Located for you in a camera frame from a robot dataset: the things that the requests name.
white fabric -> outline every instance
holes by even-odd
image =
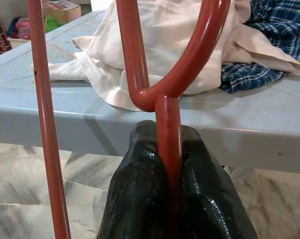
[[[138,0],[150,85],[173,67],[195,28],[201,0]],[[249,0],[231,0],[220,39],[203,70],[184,94],[220,86],[222,63],[255,62],[267,68],[297,72],[300,63],[271,45],[258,30],[243,25],[250,17]],[[137,111],[130,100],[115,2],[93,36],[73,39],[82,52],[64,64],[50,64],[50,78],[89,81],[108,104]]]

tiled floor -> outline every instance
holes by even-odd
[[[73,239],[94,239],[120,157],[60,151]],[[252,170],[236,189],[261,239],[300,239],[300,174]],[[0,144],[0,239],[53,239],[42,149]]]

gray table top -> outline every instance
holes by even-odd
[[[51,63],[80,51],[71,39],[92,35],[104,12],[89,13],[46,34]],[[41,145],[31,45],[0,55],[0,142]],[[106,104],[84,82],[52,83],[59,147],[124,155],[129,131],[153,113]],[[300,76],[229,95],[215,89],[180,101],[182,124],[197,128],[223,164],[300,172]]]

